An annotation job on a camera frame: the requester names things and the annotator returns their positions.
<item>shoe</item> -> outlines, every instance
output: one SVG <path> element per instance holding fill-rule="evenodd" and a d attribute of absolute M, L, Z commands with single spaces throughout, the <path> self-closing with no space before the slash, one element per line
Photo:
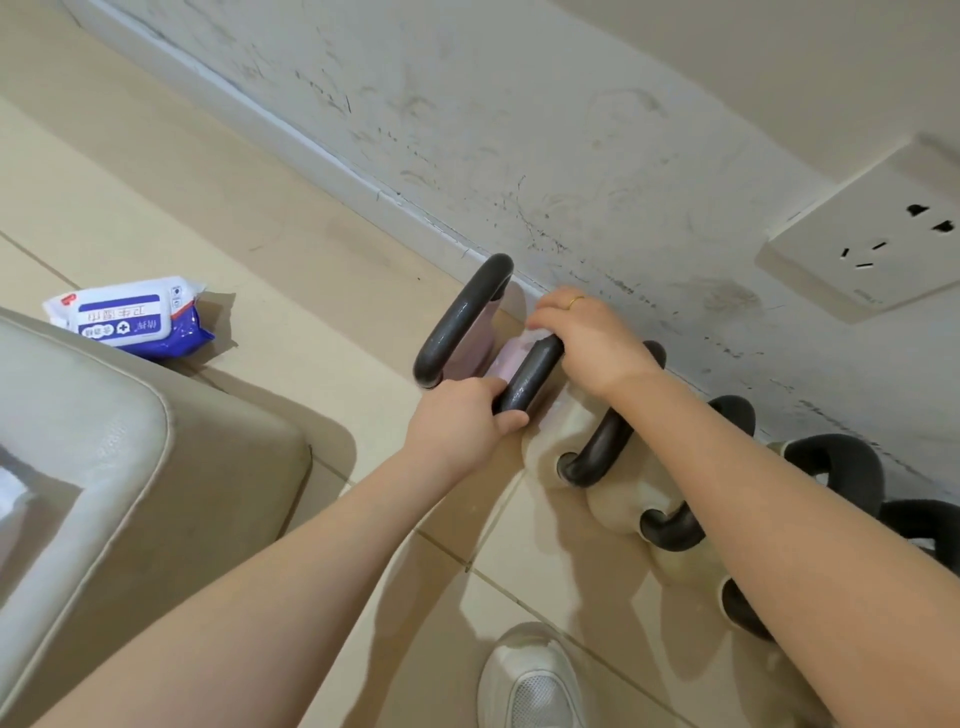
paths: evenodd
<path fill-rule="evenodd" d="M 521 624 L 493 648 L 477 689 L 480 728 L 586 728 L 573 665 L 539 622 Z"/>

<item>electrical outlet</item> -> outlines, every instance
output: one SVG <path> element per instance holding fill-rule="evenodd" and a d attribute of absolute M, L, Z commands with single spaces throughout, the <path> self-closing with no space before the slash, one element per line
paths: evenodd
<path fill-rule="evenodd" d="M 960 166 L 915 141 L 791 221 L 769 246 L 874 311 L 960 280 Z"/>

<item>black foam grip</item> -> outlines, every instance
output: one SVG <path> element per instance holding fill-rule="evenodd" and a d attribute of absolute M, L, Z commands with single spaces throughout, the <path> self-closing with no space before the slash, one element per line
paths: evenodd
<path fill-rule="evenodd" d="M 754 406 L 738 395 L 723 395 L 708 404 L 751 437 L 756 430 Z M 640 533 L 664 551 L 686 551 L 703 541 L 707 534 L 686 502 L 670 515 L 651 508 L 640 516 Z"/>
<path fill-rule="evenodd" d="M 526 355 L 507 388 L 493 401 L 493 414 L 527 408 L 564 355 L 564 342 L 557 334 L 540 339 Z"/>
<path fill-rule="evenodd" d="M 732 579 L 728 579 L 727 583 L 723 585 L 723 589 L 720 591 L 720 603 L 723 605 L 723 611 L 731 622 L 762 640 L 767 640 L 768 642 L 774 640 L 774 636 L 770 634 L 770 630 L 760 621 L 760 617 L 756 615 L 754 608 L 750 606 L 747 597 L 743 595 L 743 592 L 740 591 L 740 588 L 736 586 L 736 582 Z"/>
<path fill-rule="evenodd" d="M 643 346 L 660 364 L 666 366 L 666 349 L 657 341 L 644 341 Z M 570 485 L 588 488 L 600 481 L 627 447 L 634 429 L 612 407 L 580 452 L 565 452 L 557 460 L 557 474 Z"/>
<path fill-rule="evenodd" d="M 929 539 L 932 556 L 960 576 L 960 506 L 940 500 L 891 500 L 880 508 L 880 522 L 904 539 Z"/>
<path fill-rule="evenodd" d="M 883 504 L 883 467 L 874 449 L 851 435 L 831 433 L 796 440 L 783 459 L 807 475 L 827 475 L 827 487 L 876 518 Z"/>
<path fill-rule="evenodd" d="M 497 253 L 484 261 L 420 347 L 414 361 L 417 384 L 425 389 L 440 384 L 446 362 L 487 304 L 503 298 L 513 272 L 514 262 L 509 255 Z"/>

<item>wet wipes package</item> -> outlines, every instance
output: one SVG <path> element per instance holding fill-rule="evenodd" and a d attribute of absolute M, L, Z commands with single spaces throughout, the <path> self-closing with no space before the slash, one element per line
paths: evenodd
<path fill-rule="evenodd" d="M 200 325 L 204 286 L 172 276 L 71 291 L 43 303 L 50 323 L 145 359 L 195 352 L 213 334 Z"/>

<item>baseboard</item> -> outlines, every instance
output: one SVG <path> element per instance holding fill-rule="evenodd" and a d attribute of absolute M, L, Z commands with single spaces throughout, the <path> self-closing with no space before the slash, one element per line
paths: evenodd
<path fill-rule="evenodd" d="M 462 235 L 331 154 L 140 21 L 105 0 L 62 2 L 85 30 L 110 48 L 282 159 L 456 280 L 466 282 L 486 260 L 489 254 Z M 514 282 L 503 305 L 522 321 L 543 289 L 522 275 L 515 275 Z"/>

